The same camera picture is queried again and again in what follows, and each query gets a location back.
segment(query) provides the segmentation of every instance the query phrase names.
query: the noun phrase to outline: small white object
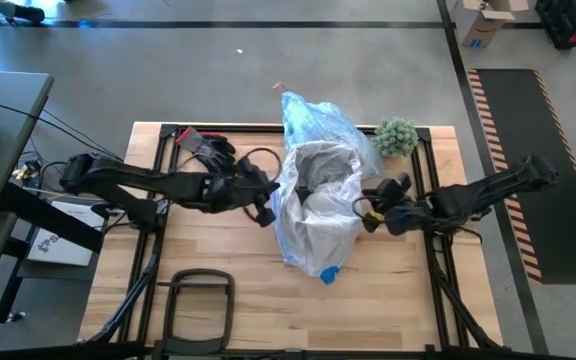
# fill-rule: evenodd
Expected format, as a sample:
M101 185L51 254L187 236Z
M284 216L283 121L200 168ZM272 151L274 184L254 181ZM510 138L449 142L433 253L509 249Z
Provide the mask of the small white object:
M90 206L53 201L53 207L77 218L88 226L101 228L104 219L92 212ZM88 266L92 252L68 240L60 238L48 230L40 229L37 238L28 252L28 260Z

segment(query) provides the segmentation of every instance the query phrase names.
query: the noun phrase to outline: artificial plant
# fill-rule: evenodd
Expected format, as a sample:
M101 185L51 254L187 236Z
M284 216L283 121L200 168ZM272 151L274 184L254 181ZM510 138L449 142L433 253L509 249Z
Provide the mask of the artificial plant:
M384 119L372 138L375 149L382 156L410 156L418 140L412 121L397 116Z

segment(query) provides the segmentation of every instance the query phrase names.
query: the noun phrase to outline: plastic bag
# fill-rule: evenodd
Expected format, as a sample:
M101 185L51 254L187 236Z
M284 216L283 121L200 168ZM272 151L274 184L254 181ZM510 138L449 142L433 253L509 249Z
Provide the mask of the plastic bag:
M381 173L383 162L374 146L337 105L329 102L310 104L290 91L282 94L281 105L286 150L318 140L347 144L359 152L364 179Z
M361 228L352 202L361 196L361 162L345 144L314 141L290 150L272 193L284 261L330 284Z

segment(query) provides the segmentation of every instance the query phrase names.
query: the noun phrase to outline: black mat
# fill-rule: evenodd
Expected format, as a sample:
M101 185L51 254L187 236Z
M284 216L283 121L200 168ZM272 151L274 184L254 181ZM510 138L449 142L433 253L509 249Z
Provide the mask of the black mat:
M576 162L539 74L476 70L469 78L497 169L504 158L512 164L533 153L560 174L556 187L518 195L519 206L506 202L526 273L543 284L576 284Z

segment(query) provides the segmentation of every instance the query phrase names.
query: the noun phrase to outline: wooden table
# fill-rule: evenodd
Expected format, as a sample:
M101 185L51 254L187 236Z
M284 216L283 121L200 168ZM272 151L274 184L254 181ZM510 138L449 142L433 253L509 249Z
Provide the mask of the wooden table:
M152 166L160 126L135 123L127 163ZM441 185L465 183L454 128L429 129ZM285 153L282 134L228 133L227 137L238 154L258 146ZM187 157L183 154L179 163ZM421 158L422 168L427 169L425 156ZM277 171L276 161L268 154L256 153L251 160L270 175ZM388 159L385 165L388 177L413 173L410 159ZM190 162L185 170L199 169L200 164ZM425 187L430 189L429 181ZM80 338L96 333L123 300L136 241L137 231L126 227L106 236ZM501 343L479 240L459 233L452 250L464 303L488 335ZM240 209L209 215L173 206L158 281L170 281L175 272L197 267L223 270L235 278L235 314L228 349L423 351L425 344L438 346L420 231L399 237L383 228L374 234L362 232L335 283L325 286L318 278L284 264L273 226L260 228ZM167 291L158 287L155 292L146 341L149 346L161 339ZM220 336L224 303L205 293L184 293L175 316L175 326L180 329L177 335L193 339ZM444 306L451 342L456 343L447 300ZM129 339L136 338L140 313L141 301L133 312Z

